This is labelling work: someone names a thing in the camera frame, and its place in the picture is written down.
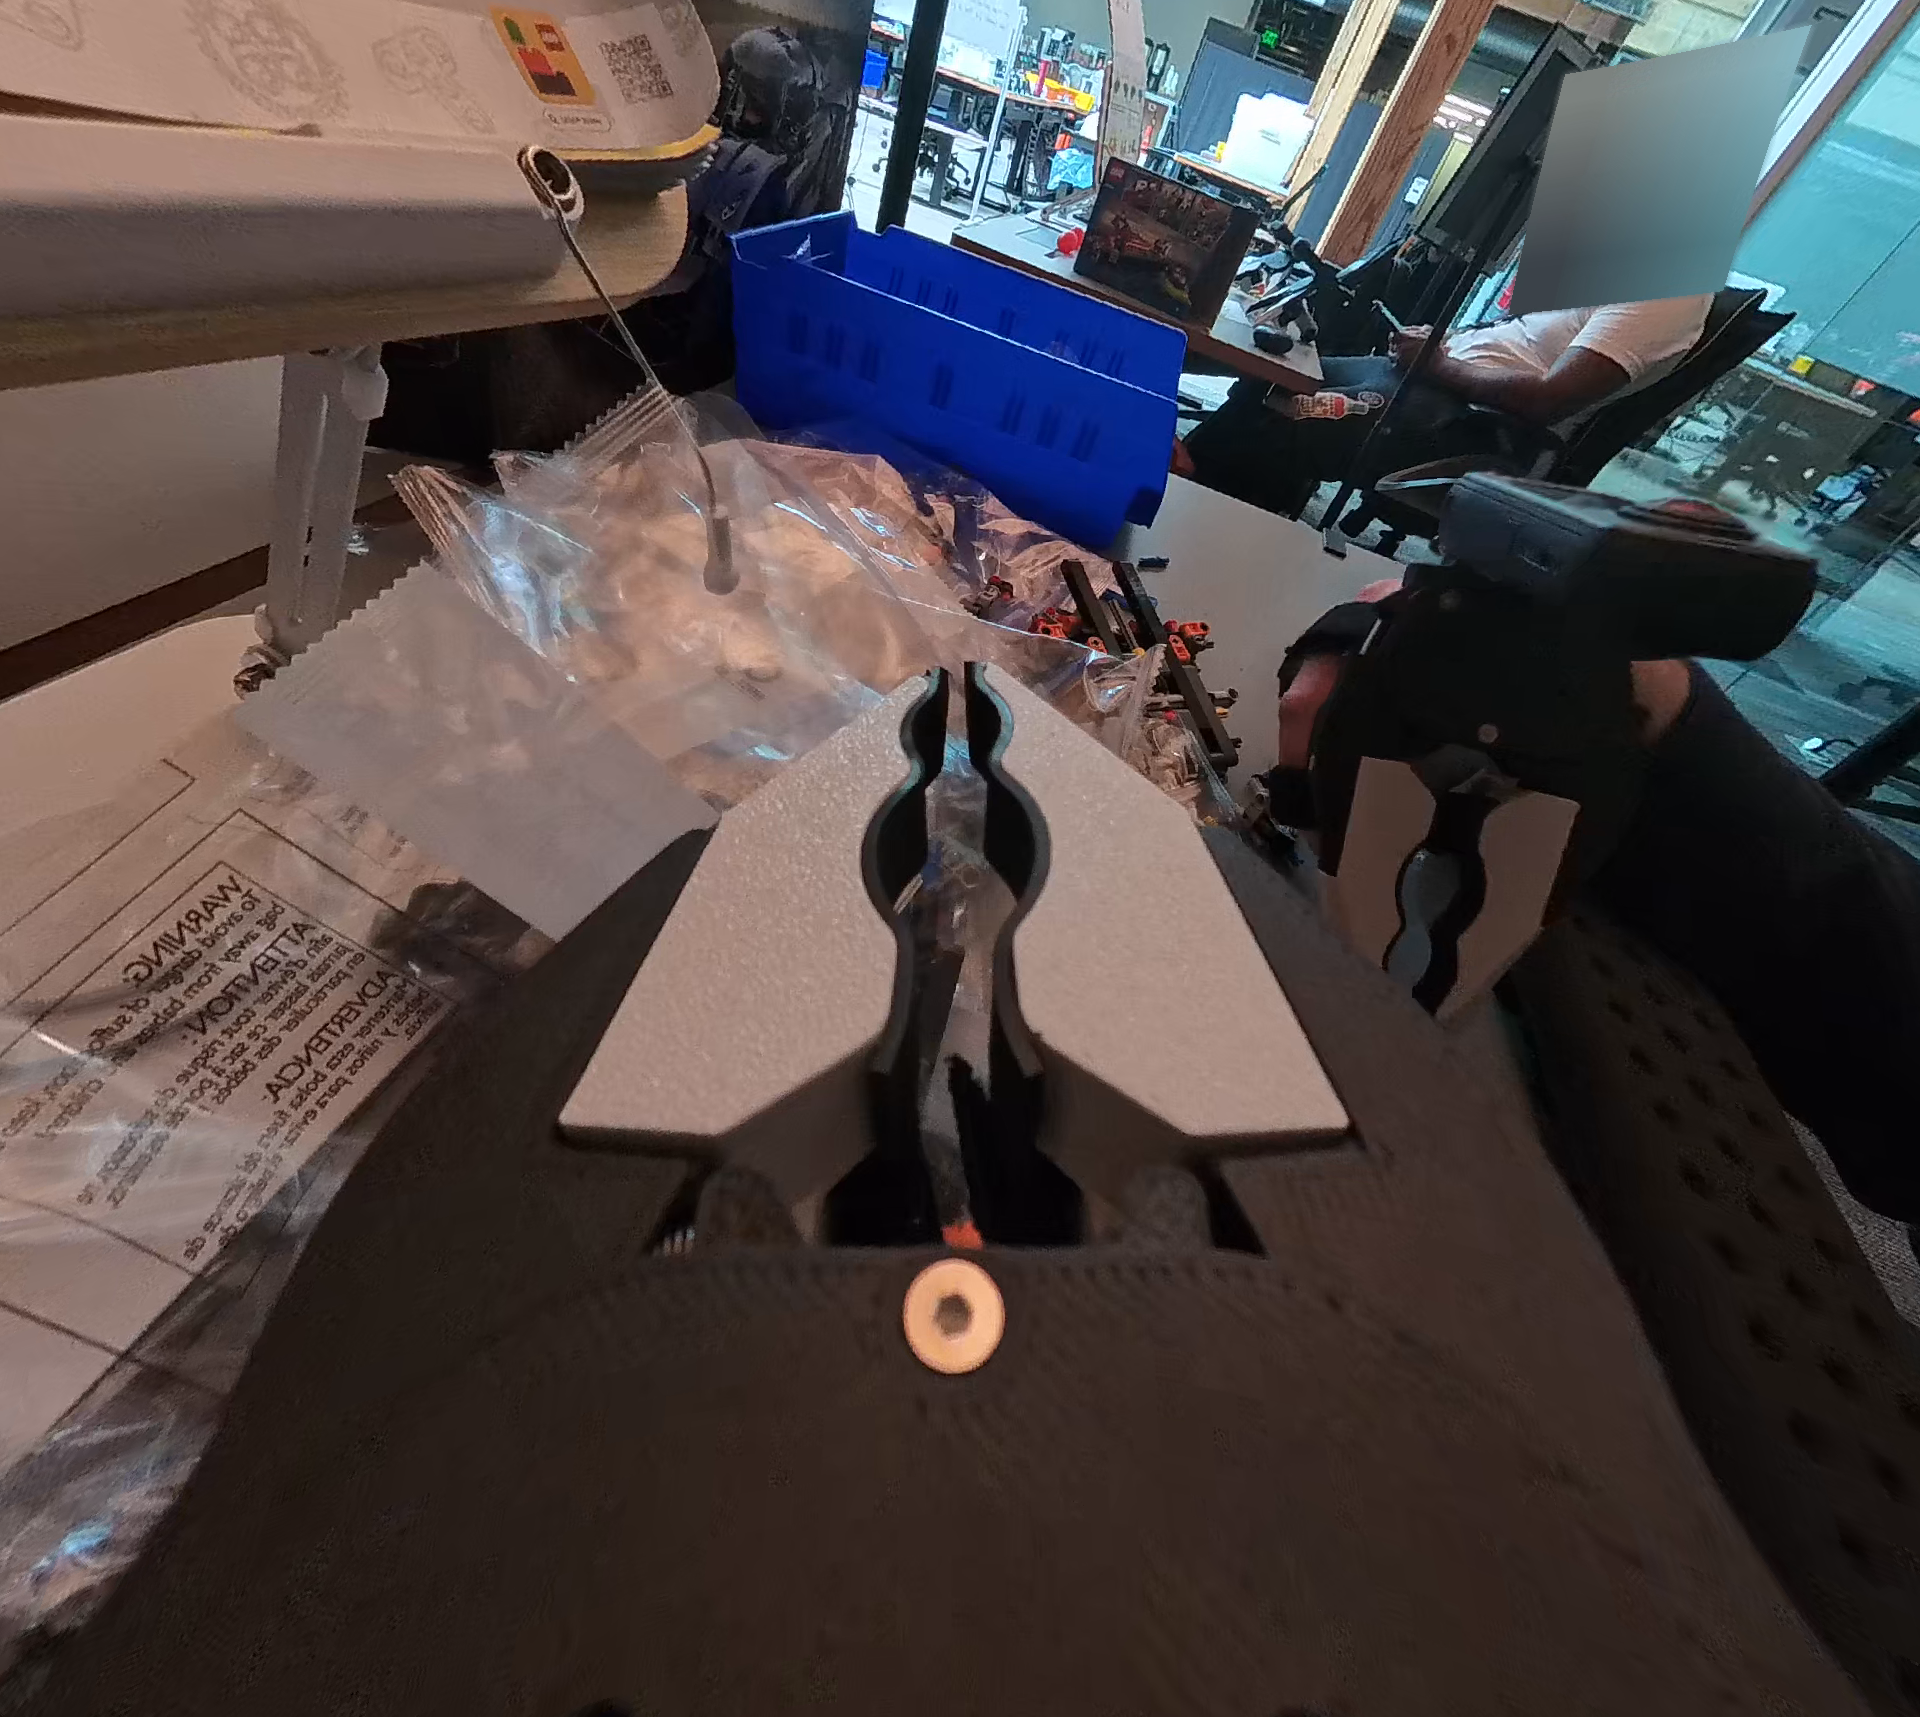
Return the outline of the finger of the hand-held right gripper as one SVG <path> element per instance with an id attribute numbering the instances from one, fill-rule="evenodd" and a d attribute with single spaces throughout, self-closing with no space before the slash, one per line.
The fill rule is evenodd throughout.
<path id="1" fill-rule="evenodd" d="M 1437 797 L 1412 864 L 1426 947 L 1412 995 L 1437 1023 L 1472 1008 L 1543 929 L 1575 821 L 1575 800 L 1549 792 Z"/>
<path id="2" fill-rule="evenodd" d="M 1335 867 L 1326 873 L 1326 921 L 1359 961 L 1387 971 L 1401 941 L 1404 874 L 1427 844 L 1436 799 L 1404 761 L 1363 757 Z"/>

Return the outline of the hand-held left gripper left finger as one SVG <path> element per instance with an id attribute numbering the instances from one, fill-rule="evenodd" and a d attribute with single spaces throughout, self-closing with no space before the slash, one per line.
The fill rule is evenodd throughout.
<path id="1" fill-rule="evenodd" d="M 558 1113 L 571 1142 L 818 1200 L 842 1243 L 942 1234 L 921 1138 L 949 679 L 910 677 L 713 829 Z"/>

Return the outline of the cardboard sheet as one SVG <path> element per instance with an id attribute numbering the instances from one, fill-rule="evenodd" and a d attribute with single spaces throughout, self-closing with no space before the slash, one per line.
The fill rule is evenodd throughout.
<path id="1" fill-rule="evenodd" d="M 1139 157 L 1143 127 L 1146 29 L 1139 0 L 1106 0 L 1108 63 L 1102 77 L 1095 136 L 1095 177 L 1112 160 Z"/>

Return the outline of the lego chassis frame assembly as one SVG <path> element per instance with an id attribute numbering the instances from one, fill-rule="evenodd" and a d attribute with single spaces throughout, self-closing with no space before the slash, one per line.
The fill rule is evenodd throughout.
<path id="1" fill-rule="evenodd" d="M 1204 672 L 1211 627 L 1163 613 L 1143 569 L 1119 559 L 1067 555 L 1060 585 L 1062 599 L 1040 606 L 1028 627 L 1088 657 L 1099 740 L 1198 821 L 1231 817 L 1237 690 Z"/>

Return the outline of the black mesh office chair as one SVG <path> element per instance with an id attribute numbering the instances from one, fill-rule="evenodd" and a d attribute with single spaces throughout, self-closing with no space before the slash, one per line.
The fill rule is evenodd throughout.
<path id="1" fill-rule="evenodd" d="M 1766 306 L 1763 290 L 1724 289 L 1714 296 L 1700 338 L 1667 375 L 1644 380 L 1554 431 L 1475 409 L 1469 416 L 1477 451 L 1460 457 L 1490 458 L 1495 467 L 1512 467 L 1555 485 L 1592 487 L 1620 454 L 1660 434 L 1680 413 L 1728 383 L 1787 323 L 1787 313 Z M 1382 527 L 1389 543 L 1400 543 L 1410 532 L 1412 523 L 1389 514 L 1383 496 L 1374 489 L 1385 474 L 1372 461 L 1351 467 L 1351 479 L 1363 485 L 1363 494 L 1355 510 L 1342 520 L 1347 537 L 1358 538 Z"/>

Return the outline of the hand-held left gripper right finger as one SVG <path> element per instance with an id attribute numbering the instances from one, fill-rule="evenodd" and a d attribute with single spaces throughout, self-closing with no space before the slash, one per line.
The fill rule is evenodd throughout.
<path id="1" fill-rule="evenodd" d="M 1224 1163 L 1333 1149 L 1351 1116 L 1186 810 L 994 665 L 967 666 L 981 859 L 1010 900 L 967 1080 L 971 1219 L 1066 1246 L 1090 1207 Z"/>

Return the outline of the large clear bag white label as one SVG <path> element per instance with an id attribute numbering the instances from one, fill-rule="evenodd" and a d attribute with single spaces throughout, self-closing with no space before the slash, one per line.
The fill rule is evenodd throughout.
<path id="1" fill-rule="evenodd" d="M 550 938 L 216 715 L 3 837 L 2 1467 Z"/>

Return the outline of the blue plastic bin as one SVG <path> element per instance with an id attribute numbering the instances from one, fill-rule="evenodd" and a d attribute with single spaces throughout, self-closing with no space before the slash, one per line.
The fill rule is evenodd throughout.
<path id="1" fill-rule="evenodd" d="M 743 229 L 729 268 L 733 394 L 759 429 L 946 464 L 1091 550 L 1155 520 L 1177 330 L 849 212 Z"/>

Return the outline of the lego car set box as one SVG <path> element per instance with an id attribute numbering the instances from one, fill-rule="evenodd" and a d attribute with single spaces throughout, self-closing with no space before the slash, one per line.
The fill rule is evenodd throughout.
<path id="1" fill-rule="evenodd" d="M 1246 260 L 1260 212 L 1112 156 L 1072 272 L 1143 313 L 1207 330 Z"/>

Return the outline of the person's right hand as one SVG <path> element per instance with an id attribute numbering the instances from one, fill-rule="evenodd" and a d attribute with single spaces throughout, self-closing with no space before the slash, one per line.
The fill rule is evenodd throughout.
<path id="1" fill-rule="evenodd" d="M 1331 704 L 1347 660 L 1378 624 L 1380 605 L 1395 599 L 1404 571 L 1362 586 L 1303 627 L 1283 651 L 1275 672 L 1275 769 L 1303 774 L 1311 769 L 1321 717 Z"/>

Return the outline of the white slotted stand leg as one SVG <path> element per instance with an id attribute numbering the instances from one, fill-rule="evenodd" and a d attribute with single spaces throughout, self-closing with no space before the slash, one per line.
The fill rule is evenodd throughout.
<path id="1" fill-rule="evenodd" d="M 377 345 L 282 360 L 264 601 L 254 613 L 256 642 L 234 677 L 239 697 L 310 649 L 341 613 L 370 429 L 386 399 Z"/>

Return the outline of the wooden post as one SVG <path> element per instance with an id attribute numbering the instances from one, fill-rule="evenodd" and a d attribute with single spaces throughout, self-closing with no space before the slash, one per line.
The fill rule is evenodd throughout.
<path id="1" fill-rule="evenodd" d="M 1436 0 L 1410 50 L 1391 95 L 1316 242 L 1335 264 L 1355 260 L 1401 189 L 1427 122 L 1449 91 L 1461 62 L 1497 0 Z"/>

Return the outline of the wooden desk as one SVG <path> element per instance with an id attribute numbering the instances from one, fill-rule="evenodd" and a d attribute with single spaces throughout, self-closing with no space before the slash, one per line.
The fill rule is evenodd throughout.
<path id="1" fill-rule="evenodd" d="M 1163 313 L 1075 274 L 1074 260 L 1057 251 L 1060 233 L 1057 224 L 1042 221 L 1037 215 L 992 215 L 957 224 L 949 233 L 949 244 L 994 264 L 1021 268 L 1060 289 L 1083 292 L 1099 303 L 1181 330 L 1187 371 L 1256 379 L 1285 394 L 1311 394 L 1326 384 L 1314 342 L 1300 345 L 1280 357 L 1256 348 L 1254 327 L 1236 304 L 1222 306 L 1211 327 L 1180 324 Z"/>

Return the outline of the pile of clear lego bags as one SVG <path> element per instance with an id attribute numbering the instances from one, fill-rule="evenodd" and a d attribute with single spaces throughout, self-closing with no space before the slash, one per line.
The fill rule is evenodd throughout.
<path id="1" fill-rule="evenodd" d="M 494 489 L 436 467 L 403 471 L 423 563 L 715 815 L 928 665 L 990 658 L 1097 737 L 1090 658 L 1024 632 L 1062 599 L 1060 565 L 1075 555 L 1062 538 L 953 471 L 838 439 L 767 442 L 737 407 L 708 397 L 677 409 L 731 510 L 731 596 L 703 585 L 705 490 L 691 446 L 645 397 L 558 454 L 499 457 Z M 131 677 L 98 666 L 7 704 L 3 837 L 95 805 L 219 712 L 236 723 L 237 700 L 213 697 L 188 707 L 183 729 L 159 730 L 161 707 L 188 697 L 183 679 L 167 679 L 143 704 Z M 130 1354 L 3 1469 L 6 1654 L 31 1633 L 79 1622 L 128 1569 L 197 1465 L 373 1129 L 439 1043 L 524 971 L 460 1004 Z"/>

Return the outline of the black monitor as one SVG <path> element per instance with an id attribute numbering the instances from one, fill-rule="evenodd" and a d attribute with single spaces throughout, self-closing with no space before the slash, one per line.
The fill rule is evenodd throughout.
<path id="1" fill-rule="evenodd" d="M 1593 44 L 1555 23 L 1457 170 L 1423 203 L 1412 238 L 1460 260 L 1497 263 L 1524 229 L 1562 85 L 1597 62 Z"/>

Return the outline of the white book stand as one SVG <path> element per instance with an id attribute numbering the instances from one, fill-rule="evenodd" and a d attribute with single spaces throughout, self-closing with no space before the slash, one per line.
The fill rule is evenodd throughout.
<path id="1" fill-rule="evenodd" d="M 509 147 L 2 117 L 6 316 L 467 289 L 562 263 Z"/>

